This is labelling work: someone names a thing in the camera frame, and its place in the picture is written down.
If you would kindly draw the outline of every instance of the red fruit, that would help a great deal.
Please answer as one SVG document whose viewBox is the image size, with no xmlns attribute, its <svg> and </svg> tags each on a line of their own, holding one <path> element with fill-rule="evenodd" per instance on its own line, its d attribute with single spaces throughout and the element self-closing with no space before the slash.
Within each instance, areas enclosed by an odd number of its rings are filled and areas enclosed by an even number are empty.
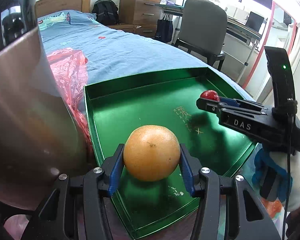
<svg viewBox="0 0 300 240">
<path fill-rule="evenodd" d="M 205 98 L 205 99 L 210 99 L 210 100 L 215 100 L 215 101 L 220 102 L 220 98 L 218 96 L 218 93 L 215 92 L 214 90 L 207 90 L 207 91 L 203 92 L 200 95 L 200 98 Z"/>
</svg>

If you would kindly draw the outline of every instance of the white glove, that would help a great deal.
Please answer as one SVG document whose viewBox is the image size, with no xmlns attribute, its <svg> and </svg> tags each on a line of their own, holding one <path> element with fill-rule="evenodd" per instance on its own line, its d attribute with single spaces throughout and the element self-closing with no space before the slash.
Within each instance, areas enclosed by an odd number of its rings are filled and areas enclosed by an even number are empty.
<svg viewBox="0 0 300 240">
<path fill-rule="evenodd" d="M 271 159 L 287 171 L 287 154 L 282 152 L 270 152 Z M 289 197 L 288 211 L 294 211 L 300 207 L 300 152 L 291 155 L 290 171 L 292 177 L 292 188 Z"/>
</svg>

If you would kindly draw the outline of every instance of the wooden drawer cabinet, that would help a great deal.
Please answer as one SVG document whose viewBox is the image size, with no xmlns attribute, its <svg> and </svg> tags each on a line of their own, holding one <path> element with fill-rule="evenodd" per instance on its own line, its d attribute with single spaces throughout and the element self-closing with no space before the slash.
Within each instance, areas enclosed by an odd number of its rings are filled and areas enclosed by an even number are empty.
<svg viewBox="0 0 300 240">
<path fill-rule="evenodd" d="M 122 30 L 126 33 L 133 33 L 134 25 L 132 24 L 125 24 L 125 23 L 118 23 L 115 25 L 108 25 L 109 28 L 115 29 L 115 30 Z"/>
<path fill-rule="evenodd" d="M 160 0 L 120 0 L 119 21 L 127 24 L 156 25 L 161 8 Z"/>
<path fill-rule="evenodd" d="M 151 24 L 143 24 L 143 25 L 135 25 L 133 28 L 134 34 L 139 34 L 141 36 L 152 38 L 157 31 L 157 25 Z"/>
</svg>

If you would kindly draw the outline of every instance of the metal screw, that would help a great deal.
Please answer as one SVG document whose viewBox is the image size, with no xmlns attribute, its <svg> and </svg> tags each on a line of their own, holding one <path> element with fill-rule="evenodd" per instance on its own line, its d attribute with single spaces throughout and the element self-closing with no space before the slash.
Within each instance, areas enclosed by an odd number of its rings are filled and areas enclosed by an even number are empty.
<svg viewBox="0 0 300 240">
<path fill-rule="evenodd" d="M 237 175 L 237 176 L 235 176 L 235 179 L 236 179 L 237 181 L 243 181 L 243 180 L 244 180 L 244 177 L 243 177 L 242 175 Z"/>
<path fill-rule="evenodd" d="M 207 173 L 210 173 L 210 169 L 207 167 L 203 167 L 203 168 L 201 168 L 201 172 L 207 174 Z"/>
<path fill-rule="evenodd" d="M 66 178 L 67 178 L 67 174 L 62 173 L 62 174 L 59 175 L 60 180 L 64 180 Z"/>
<path fill-rule="evenodd" d="M 101 173 L 102 172 L 102 168 L 101 167 L 96 167 L 93 169 L 94 173 Z"/>
</svg>

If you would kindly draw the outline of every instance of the black backpack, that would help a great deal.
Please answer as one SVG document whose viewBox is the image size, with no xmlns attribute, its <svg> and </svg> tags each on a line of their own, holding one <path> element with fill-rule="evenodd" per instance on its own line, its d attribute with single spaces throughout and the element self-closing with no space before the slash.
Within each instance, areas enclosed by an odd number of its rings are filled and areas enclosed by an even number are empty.
<svg viewBox="0 0 300 240">
<path fill-rule="evenodd" d="M 119 23 L 118 8 L 111 0 L 96 1 L 92 13 L 97 15 L 97 22 L 103 25 L 114 25 Z"/>
</svg>

